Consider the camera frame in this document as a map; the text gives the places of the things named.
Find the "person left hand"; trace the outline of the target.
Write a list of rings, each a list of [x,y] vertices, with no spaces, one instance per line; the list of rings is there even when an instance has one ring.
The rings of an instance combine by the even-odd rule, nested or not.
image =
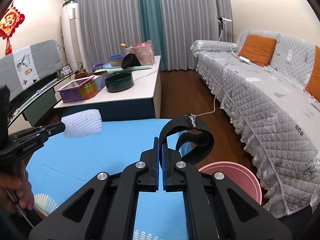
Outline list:
[[[31,184],[28,180],[28,172],[25,169],[25,162],[22,160],[17,164],[17,176],[11,176],[1,172],[1,206],[9,213],[16,213],[17,207],[8,195],[8,191],[17,194],[18,205],[22,209],[32,210],[34,208],[34,195]]]

